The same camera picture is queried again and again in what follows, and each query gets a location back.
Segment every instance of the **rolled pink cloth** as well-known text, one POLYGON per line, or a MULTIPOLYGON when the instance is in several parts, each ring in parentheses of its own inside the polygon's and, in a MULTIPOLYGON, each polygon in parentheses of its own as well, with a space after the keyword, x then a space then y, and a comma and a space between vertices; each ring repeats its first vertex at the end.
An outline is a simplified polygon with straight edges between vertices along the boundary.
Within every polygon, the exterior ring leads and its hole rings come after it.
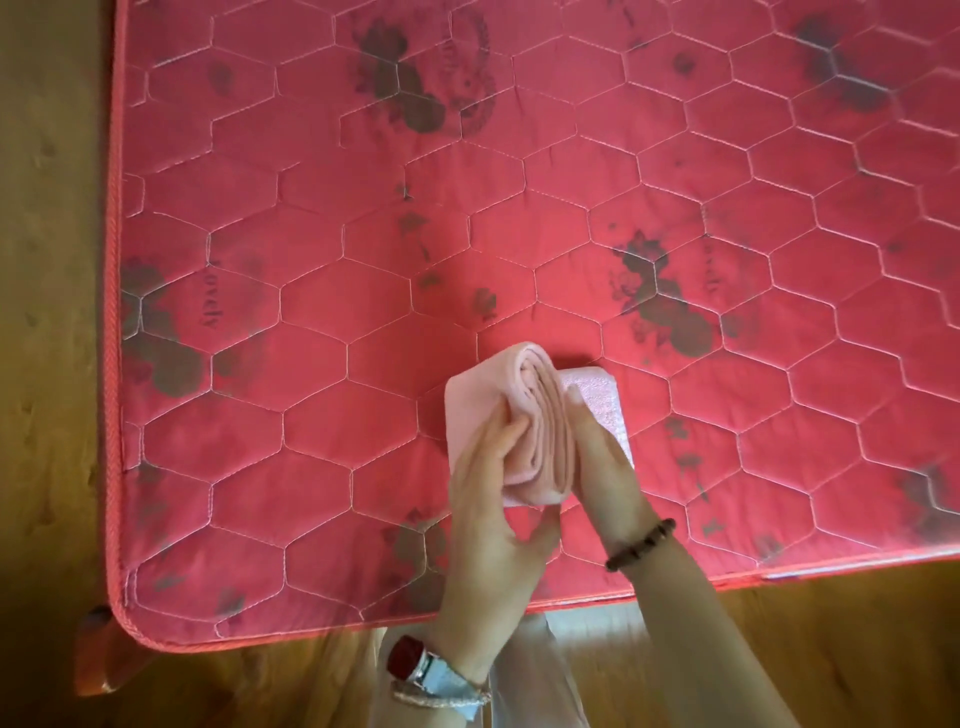
POLYGON ((452 470, 476 428, 501 396, 511 416, 525 414, 530 427, 504 461, 507 505, 560 503, 573 489, 576 448, 564 412, 564 388, 576 383, 590 410, 629 457, 616 381, 599 367, 558 372, 536 344, 517 344, 446 383, 446 446, 452 470))

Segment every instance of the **bracelet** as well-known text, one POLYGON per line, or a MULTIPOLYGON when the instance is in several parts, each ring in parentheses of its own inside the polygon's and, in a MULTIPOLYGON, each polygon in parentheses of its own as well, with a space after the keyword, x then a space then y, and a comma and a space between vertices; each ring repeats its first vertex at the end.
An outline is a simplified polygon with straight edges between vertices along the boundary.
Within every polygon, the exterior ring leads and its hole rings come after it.
POLYGON ((676 527, 677 522, 673 519, 663 519, 663 521, 650 529, 650 532, 643 537, 643 541, 633 544, 632 546, 627 546, 622 551, 611 556, 605 565, 607 571, 620 571, 624 567, 639 561, 647 553, 652 551, 654 546, 673 533, 673 529, 676 527))
POLYGON ((394 680, 390 684, 390 692, 394 700, 407 705, 416 705, 419 708, 481 708, 492 699, 489 689, 480 689, 474 697, 438 697, 423 691, 405 680, 394 680))

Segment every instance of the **dark beaded bracelet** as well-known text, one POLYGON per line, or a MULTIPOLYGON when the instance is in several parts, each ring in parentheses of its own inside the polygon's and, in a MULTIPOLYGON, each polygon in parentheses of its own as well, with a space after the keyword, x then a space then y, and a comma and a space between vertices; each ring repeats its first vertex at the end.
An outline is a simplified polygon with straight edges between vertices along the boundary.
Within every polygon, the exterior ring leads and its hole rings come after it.
POLYGON ((639 561, 643 556, 654 549, 654 546, 663 541, 667 536, 673 533, 677 527, 677 522, 673 519, 663 519, 654 526, 643 541, 632 546, 627 546, 622 551, 615 553, 605 565, 607 571, 620 571, 624 567, 639 561))

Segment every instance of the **person's left hand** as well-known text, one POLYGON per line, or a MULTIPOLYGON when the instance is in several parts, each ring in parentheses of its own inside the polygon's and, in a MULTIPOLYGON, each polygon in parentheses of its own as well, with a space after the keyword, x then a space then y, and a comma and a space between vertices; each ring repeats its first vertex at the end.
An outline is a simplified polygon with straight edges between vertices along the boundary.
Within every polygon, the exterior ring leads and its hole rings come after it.
POLYGON ((429 646, 477 685, 519 624, 560 540, 560 506, 543 511, 529 541, 503 515, 503 458, 530 426, 501 400, 473 434, 450 478, 450 562, 429 646))

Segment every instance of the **folded pink towel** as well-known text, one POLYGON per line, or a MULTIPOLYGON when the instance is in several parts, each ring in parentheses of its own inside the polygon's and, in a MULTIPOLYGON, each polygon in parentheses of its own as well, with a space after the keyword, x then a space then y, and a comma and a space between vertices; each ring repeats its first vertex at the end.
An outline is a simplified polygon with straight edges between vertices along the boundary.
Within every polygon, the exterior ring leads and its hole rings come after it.
POLYGON ((517 344, 446 383, 446 447, 452 469, 474 430, 506 396, 530 428, 504 462, 507 505, 560 503, 573 488, 576 448, 564 413, 564 388, 576 383, 590 410, 630 456, 616 381, 599 367, 557 372, 536 344, 517 344))

